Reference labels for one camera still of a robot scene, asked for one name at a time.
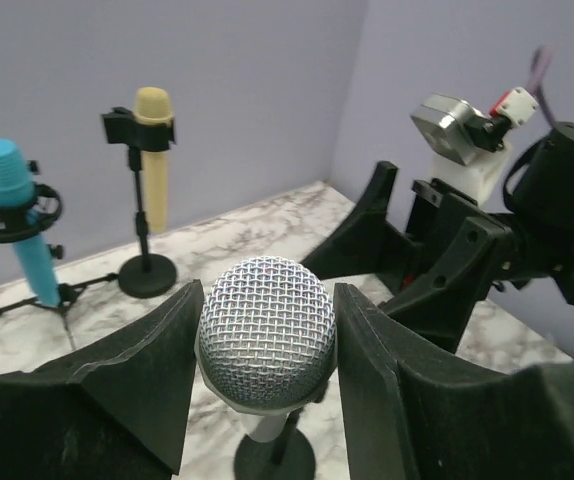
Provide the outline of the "beige microphone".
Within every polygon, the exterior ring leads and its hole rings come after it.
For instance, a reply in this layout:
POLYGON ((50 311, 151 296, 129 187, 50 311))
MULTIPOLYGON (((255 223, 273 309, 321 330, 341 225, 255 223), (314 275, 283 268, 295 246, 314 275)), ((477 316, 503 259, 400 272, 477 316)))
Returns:
POLYGON ((136 92, 134 117, 142 153, 145 207, 153 233, 163 233, 168 217, 168 158, 175 142, 174 113, 169 94, 159 87, 136 92))

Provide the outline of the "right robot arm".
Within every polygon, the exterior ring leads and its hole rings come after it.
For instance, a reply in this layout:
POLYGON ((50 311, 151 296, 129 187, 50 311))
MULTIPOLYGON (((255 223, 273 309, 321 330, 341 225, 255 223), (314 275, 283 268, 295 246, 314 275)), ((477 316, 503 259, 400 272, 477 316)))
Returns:
POLYGON ((449 351, 491 286, 554 280, 574 306, 574 123, 526 150, 503 184, 505 211, 488 213, 442 180, 417 180, 407 227, 387 221, 397 168, 376 166, 354 209, 304 265, 321 279, 375 274, 392 292, 382 311, 449 351))

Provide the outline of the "tall black clip stand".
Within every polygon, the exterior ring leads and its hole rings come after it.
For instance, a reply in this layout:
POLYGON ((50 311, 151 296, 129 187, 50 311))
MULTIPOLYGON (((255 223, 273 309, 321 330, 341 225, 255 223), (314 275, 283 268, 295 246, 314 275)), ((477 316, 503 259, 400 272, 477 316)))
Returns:
POLYGON ((166 256, 151 253, 149 249, 149 226, 147 223, 141 171, 142 153, 134 113, 124 107, 114 107, 101 116, 106 141, 127 147, 128 167, 134 177, 136 212, 134 225, 138 237, 140 254, 127 260, 117 274, 120 290, 126 295, 149 299, 164 294, 177 280, 175 264, 166 256))

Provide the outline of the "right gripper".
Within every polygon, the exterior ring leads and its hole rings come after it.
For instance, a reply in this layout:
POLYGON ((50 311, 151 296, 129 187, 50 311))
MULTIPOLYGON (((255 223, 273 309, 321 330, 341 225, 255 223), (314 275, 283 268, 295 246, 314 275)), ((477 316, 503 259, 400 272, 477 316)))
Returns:
POLYGON ((417 180, 407 231, 387 221, 398 168, 376 164, 353 210, 302 265, 319 279, 364 274, 403 276, 386 314, 454 353, 475 304, 517 252, 511 228, 439 180, 417 180))

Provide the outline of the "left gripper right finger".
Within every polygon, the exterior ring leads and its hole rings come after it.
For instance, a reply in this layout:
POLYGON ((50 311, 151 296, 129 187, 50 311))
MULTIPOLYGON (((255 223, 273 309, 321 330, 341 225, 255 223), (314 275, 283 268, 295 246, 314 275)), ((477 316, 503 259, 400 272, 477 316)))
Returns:
POLYGON ((338 375, 354 479, 574 479, 574 362, 512 374, 463 360, 338 284, 338 375))

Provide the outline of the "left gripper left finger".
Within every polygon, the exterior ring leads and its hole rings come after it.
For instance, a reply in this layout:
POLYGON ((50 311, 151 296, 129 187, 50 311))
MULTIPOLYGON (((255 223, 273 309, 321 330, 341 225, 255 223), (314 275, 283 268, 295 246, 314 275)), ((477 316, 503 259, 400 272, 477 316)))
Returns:
POLYGON ((169 479, 180 470, 203 286, 112 334, 0 375, 0 479, 169 479))

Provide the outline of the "short black clip stand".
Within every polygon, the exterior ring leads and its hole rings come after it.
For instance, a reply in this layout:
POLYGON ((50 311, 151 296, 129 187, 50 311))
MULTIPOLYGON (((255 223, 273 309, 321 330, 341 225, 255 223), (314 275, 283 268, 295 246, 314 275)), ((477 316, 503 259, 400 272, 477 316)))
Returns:
POLYGON ((235 479, 314 479, 316 458, 308 438, 298 429, 303 412, 288 414, 277 437, 258 442, 246 434, 234 457, 235 479))

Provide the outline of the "white microphone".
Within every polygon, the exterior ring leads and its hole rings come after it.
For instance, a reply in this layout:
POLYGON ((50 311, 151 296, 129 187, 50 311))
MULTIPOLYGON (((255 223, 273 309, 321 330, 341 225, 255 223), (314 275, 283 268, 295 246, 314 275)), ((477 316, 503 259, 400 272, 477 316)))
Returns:
POLYGON ((240 415, 247 435, 273 441, 336 367, 332 298, 295 261, 238 262, 204 301, 195 354, 205 385, 240 415))

